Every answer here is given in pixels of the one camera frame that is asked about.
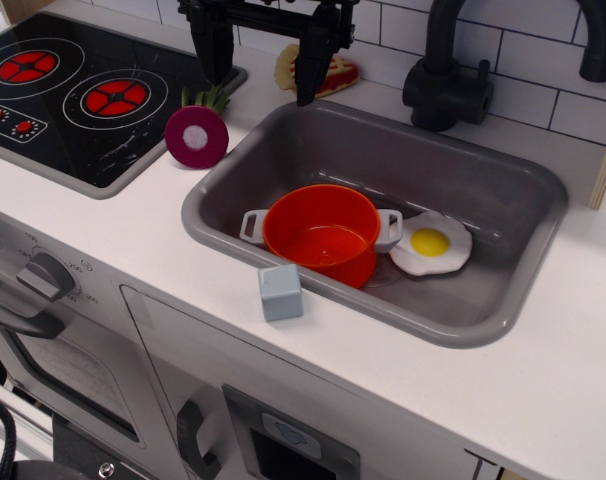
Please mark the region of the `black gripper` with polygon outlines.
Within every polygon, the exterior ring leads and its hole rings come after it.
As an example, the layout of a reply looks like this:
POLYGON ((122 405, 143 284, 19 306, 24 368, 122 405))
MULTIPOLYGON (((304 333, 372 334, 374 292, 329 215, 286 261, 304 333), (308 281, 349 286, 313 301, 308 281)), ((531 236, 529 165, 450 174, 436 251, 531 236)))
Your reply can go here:
POLYGON ((236 27, 300 39, 295 60, 297 105, 309 105, 333 55, 354 40, 354 1, 313 1, 293 11, 278 1, 180 1, 204 77, 221 84, 232 69, 236 27))

